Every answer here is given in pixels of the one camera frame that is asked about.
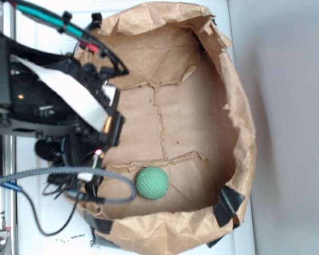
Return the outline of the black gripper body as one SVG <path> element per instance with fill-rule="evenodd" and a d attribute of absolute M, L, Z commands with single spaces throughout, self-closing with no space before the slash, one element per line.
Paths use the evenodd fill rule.
<path fill-rule="evenodd" d="M 94 64 L 83 66 L 74 59 L 64 64 L 63 72 L 72 76 L 83 87 L 83 92 L 71 93 L 78 96 L 70 106 L 78 115 L 79 125 L 75 134 L 68 135 L 63 142 L 64 162 L 69 165 L 85 165 L 96 152 L 106 153 L 120 143 L 125 118 L 117 110 L 120 92 L 108 84 L 114 70 Z"/>

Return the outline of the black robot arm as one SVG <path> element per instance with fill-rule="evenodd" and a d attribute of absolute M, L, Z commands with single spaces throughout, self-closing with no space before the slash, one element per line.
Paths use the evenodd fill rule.
<path fill-rule="evenodd" d="M 36 154 L 82 165 L 120 143 L 124 117 L 112 68 L 24 46 L 0 32 L 0 134 L 34 137 Z"/>

